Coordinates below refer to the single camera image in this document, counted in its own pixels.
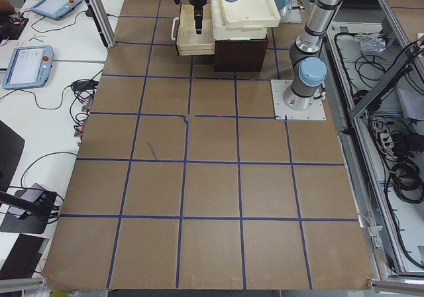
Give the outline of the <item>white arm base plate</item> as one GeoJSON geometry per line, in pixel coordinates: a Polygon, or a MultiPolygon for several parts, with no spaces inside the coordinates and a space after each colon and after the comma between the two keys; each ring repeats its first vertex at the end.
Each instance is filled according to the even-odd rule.
{"type": "Polygon", "coordinates": [[[298,97],[292,80],[271,80],[274,117],[279,120],[325,121],[326,115],[319,88],[311,97],[298,97]]]}

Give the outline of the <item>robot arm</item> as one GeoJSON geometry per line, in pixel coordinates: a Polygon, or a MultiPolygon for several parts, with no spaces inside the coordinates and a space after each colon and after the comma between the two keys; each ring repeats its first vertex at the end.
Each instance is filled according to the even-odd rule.
{"type": "Polygon", "coordinates": [[[322,39],[343,0],[315,0],[304,31],[290,47],[294,80],[283,94],[290,109],[305,111],[310,107],[317,88],[327,74],[325,63],[319,59],[322,39]]]}

